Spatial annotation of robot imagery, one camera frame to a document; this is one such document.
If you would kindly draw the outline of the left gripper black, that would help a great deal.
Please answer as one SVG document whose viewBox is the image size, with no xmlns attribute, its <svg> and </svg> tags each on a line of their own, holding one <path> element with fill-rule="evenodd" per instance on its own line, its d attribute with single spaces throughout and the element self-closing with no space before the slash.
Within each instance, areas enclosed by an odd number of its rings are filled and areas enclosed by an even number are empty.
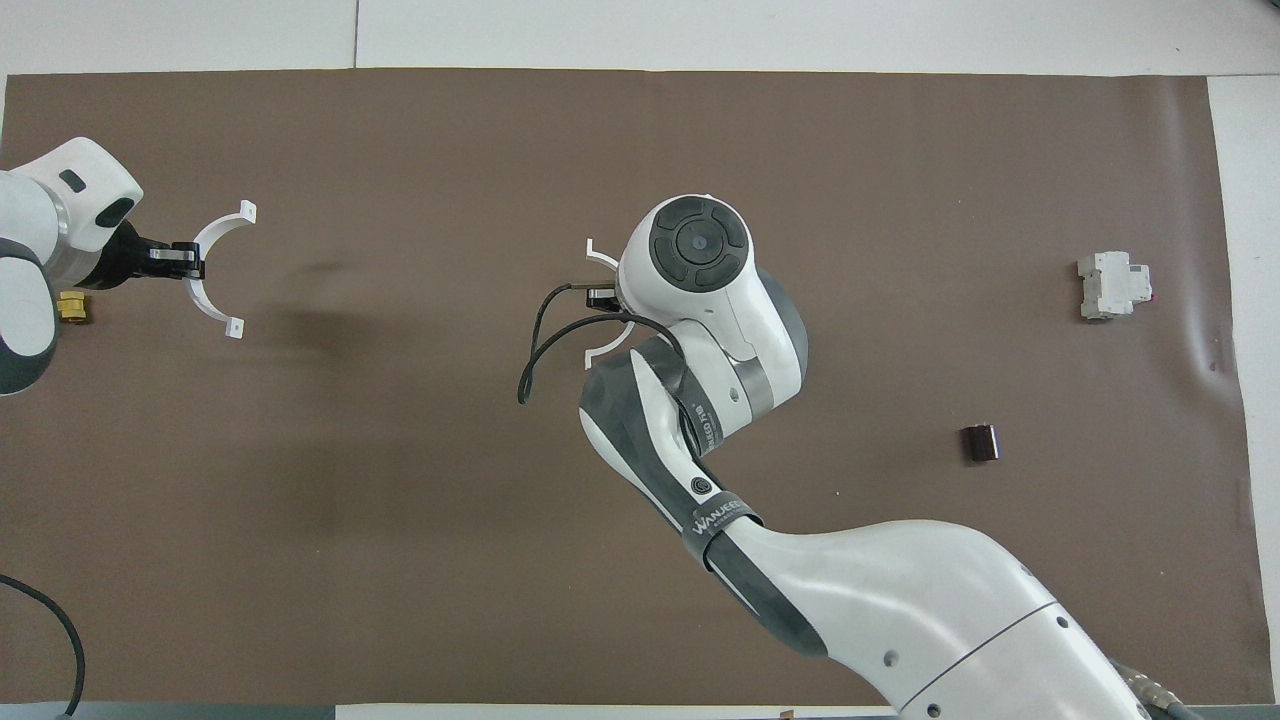
<svg viewBox="0 0 1280 720">
<path fill-rule="evenodd" d="M 99 259 L 99 290 L 113 290 L 129 279 L 148 277 L 151 261 L 163 263 L 165 277 L 204 281 L 206 263 L 200 243 L 174 242 L 154 247 L 131 222 L 122 222 L 102 246 Z"/>
</svg>

